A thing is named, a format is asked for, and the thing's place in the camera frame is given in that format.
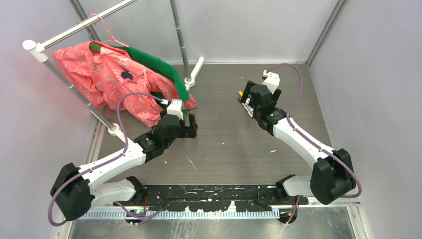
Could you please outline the blue-end marker pen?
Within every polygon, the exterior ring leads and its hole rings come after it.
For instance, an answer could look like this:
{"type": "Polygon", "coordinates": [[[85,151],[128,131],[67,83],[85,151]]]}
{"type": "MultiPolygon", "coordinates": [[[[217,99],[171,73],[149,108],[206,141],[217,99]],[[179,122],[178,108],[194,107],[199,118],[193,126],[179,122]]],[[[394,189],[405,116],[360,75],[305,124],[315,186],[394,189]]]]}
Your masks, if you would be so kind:
{"type": "Polygon", "coordinates": [[[241,105],[245,108],[248,115],[253,119],[254,118],[253,109],[247,103],[241,103],[241,105]]]}

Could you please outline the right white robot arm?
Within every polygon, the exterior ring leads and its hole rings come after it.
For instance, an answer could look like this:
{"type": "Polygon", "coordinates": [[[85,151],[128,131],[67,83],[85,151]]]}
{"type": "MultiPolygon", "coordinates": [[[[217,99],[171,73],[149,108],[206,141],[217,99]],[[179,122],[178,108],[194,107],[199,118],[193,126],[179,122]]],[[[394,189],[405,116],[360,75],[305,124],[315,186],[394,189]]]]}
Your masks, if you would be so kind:
{"type": "Polygon", "coordinates": [[[296,196],[307,196],[328,205],[350,196],[358,185],[350,154],[343,148],[335,150],[305,132],[284,110],[277,108],[280,94],[279,89],[271,92],[264,84],[248,81],[239,99],[260,128],[287,144],[311,167],[310,176],[282,179],[276,191],[277,200],[287,205],[296,196]]]}

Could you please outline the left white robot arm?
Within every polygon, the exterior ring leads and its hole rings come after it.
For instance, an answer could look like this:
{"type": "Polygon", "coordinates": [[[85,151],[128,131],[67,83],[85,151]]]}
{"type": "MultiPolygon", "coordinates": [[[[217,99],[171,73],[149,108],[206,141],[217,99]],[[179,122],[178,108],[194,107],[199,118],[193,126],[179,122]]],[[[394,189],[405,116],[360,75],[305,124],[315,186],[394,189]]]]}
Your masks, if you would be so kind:
{"type": "Polygon", "coordinates": [[[189,114],[189,125],[176,115],[162,113],[158,124],[149,132],[127,143],[123,149],[90,164],[62,167],[50,191],[53,205],[57,205],[65,221],[74,221],[89,209],[105,204],[129,203],[138,206],[147,195],[145,187],[134,176],[109,183],[116,175],[147,163],[159,156],[178,138],[196,138],[198,124],[189,114]]]}

